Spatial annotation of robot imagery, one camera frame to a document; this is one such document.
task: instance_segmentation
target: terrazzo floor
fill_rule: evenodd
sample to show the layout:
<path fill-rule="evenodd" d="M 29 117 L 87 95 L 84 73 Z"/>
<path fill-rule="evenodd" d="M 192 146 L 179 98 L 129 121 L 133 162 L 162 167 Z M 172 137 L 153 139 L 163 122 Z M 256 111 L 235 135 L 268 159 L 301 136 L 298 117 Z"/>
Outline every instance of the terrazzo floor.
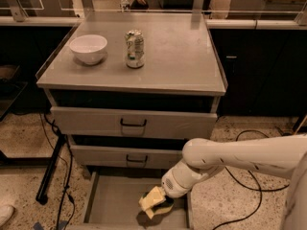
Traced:
<path fill-rule="evenodd" d="M 270 137 L 280 136 L 278 128 L 287 131 L 296 118 L 270 117 L 221 117 L 213 130 L 211 140 L 234 141 L 240 132 L 258 130 Z M 23 116 L 9 114 L 0 122 L 0 150 L 8 157 L 50 156 L 57 136 L 46 123 L 42 114 Z M 264 136 L 257 131 L 240 135 L 239 140 L 258 139 Z M 0 165 L 0 205 L 12 204 L 15 207 L 13 217 L 2 230 L 52 230 L 55 229 L 59 202 L 63 190 L 63 180 L 69 163 L 69 152 L 63 147 L 58 159 L 50 187 L 47 191 L 48 202 L 41 205 L 35 200 L 45 168 L 5 169 Z M 243 183 L 257 187 L 247 171 L 229 168 Z M 287 180 L 255 173 L 263 189 L 275 189 L 288 183 Z M 80 224 L 89 178 L 83 167 L 73 161 L 68 194 L 74 198 L 75 212 L 69 224 Z M 285 194 L 287 190 L 275 193 L 263 193 L 262 203 L 257 212 L 245 220 L 223 225 L 219 229 L 274 230 L 279 229 Z M 251 214 L 259 203 L 259 193 L 247 190 L 235 182 L 226 170 L 193 188 L 193 223 L 196 230 L 214 229 L 217 225 Z M 73 213 L 73 205 L 65 198 L 60 215 L 61 225 L 67 222 Z"/>

